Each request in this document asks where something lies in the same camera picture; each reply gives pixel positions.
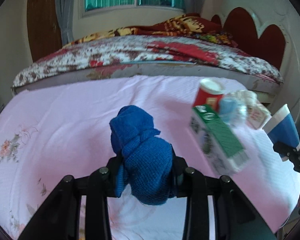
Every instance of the window frame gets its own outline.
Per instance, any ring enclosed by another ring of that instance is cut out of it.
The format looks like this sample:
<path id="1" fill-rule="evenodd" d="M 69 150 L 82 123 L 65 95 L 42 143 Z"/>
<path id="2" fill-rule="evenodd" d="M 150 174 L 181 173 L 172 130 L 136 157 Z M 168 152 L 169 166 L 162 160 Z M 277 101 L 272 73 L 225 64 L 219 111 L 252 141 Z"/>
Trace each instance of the window frame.
<path id="1" fill-rule="evenodd" d="M 93 10 L 86 11 L 85 8 L 85 0 L 78 0 L 79 5 L 79 15 L 81 18 L 89 17 L 98 13 L 107 12 L 107 11 L 114 11 L 114 10 L 122 10 L 122 9 L 132 9 L 132 8 L 152 8 L 152 9 L 164 9 L 164 10 L 173 10 L 179 11 L 183 14 L 185 11 L 183 9 L 174 8 L 170 6 L 155 6 L 155 5 L 137 5 L 137 0 L 134 0 L 134 4 L 129 5 L 117 5 L 111 7 L 104 7 L 104 8 L 97 8 Z"/>

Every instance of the small cardboard box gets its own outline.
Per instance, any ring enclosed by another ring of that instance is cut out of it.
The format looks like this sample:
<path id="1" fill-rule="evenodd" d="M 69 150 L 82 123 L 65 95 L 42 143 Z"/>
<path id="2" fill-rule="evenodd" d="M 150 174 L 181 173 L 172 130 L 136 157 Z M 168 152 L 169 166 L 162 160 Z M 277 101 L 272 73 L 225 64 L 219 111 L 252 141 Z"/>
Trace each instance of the small cardboard box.
<path id="1" fill-rule="evenodd" d="M 211 165 L 220 175 L 241 171 L 249 157 L 231 129 L 208 105 L 192 108 L 190 127 Z"/>

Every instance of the window sill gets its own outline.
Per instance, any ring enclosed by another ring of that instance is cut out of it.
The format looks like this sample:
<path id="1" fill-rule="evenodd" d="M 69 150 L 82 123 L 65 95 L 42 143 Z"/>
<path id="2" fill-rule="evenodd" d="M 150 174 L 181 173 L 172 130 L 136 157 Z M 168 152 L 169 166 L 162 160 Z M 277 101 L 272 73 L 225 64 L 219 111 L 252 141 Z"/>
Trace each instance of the window sill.
<path id="1" fill-rule="evenodd" d="M 124 9 L 137 9 L 137 8 L 171 10 L 171 11 L 179 11 L 180 14 L 185 13 L 185 11 L 183 9 L 173 8 L 173 7 L 168 7 L 168 6 L 151 6 L 151 5 L 138 5 L 138 6 L 135 6 L 135 5 L 131 4 L 131 5 L 119 5 L 119 6 L 112 6 L 112 7 L 93 9 L 93 10 L 89 10 L 89 11 L 83 11 L 82 15 L 81 15 L 81 18 L 101 14 L 103 12 L 108 12 L 108 11 L 124 10 Z"/>

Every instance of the green box top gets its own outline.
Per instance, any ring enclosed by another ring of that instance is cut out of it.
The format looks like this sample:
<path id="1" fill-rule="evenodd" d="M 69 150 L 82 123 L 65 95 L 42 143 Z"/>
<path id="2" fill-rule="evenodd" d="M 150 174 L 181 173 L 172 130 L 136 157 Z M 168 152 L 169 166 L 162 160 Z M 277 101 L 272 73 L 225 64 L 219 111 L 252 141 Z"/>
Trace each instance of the green box top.
<path id="1" fill-rule="evenodd" d="M 231 158 L 244 150 L 228 125 L 220 119 L 219 115 L 209 105 L 195 106 L 193 111 L 205 123 L 208 132 L 214 136 L 227 158 Z"/>

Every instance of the metal screw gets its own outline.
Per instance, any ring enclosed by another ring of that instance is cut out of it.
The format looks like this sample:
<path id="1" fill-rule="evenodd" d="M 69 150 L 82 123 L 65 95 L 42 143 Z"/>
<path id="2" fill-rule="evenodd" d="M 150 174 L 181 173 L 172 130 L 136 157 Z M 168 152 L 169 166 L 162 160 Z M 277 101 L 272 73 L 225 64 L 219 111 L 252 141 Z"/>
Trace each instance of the metal screw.
<path id="1" fill-rule="evenodd" d="M 63 181 L 64 182 L 70 182 L 71 180 L 72 180 L 72 176 L 71 175 L 67 175 L 67 176 L 65 176 L 64 178 L 63 178 Z"/>
<path id="2" fill-rule="evenodd" d="M 102 174 L 102 175 L 105 175 L 109 172 L 109 169 L 107 167 L 102 167 L 99 169 L 99 172 Z"/>
<path id="3" fill-rule="evenodd" d="M 192 168 L 192 167 L 186 167 L 185 172 L 187 174 L 194 174 L 194 168 Z"/>
<path id="4" fill-rule="evenodd" d="M 226 175 L 223 175 L 223 176 L 221 177 L 221 179 L 222 179 L 222 181 L 225 182 L 225 183 L 229 183 L 229 182 L 231 181 L 231 179 L 230 179 L 228 176 L 226 176 Z"/>

